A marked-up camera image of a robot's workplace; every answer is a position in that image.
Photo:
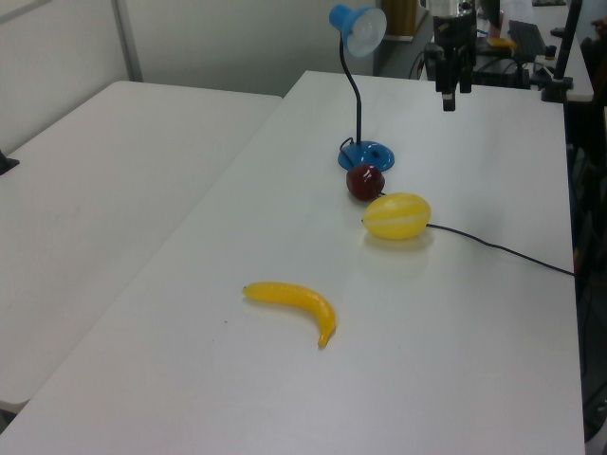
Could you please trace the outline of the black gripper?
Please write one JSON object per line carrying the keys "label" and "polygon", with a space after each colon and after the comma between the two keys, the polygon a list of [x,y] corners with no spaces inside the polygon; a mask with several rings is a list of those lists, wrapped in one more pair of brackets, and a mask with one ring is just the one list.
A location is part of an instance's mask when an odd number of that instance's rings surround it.
{"label": "black gripper", "polygon": [[472,87],[472,57],[475,50],[477,26],[476,15],[471,12],[455,17],[434,16],[432,19],[434,42],[442,47],[436,59],[436,91],[441,94],[445,112],[455,110],[455,87],[457,85],[456,60],[447,50],[464,48],[460,52],[459,86],[461,94],[468,94]]}

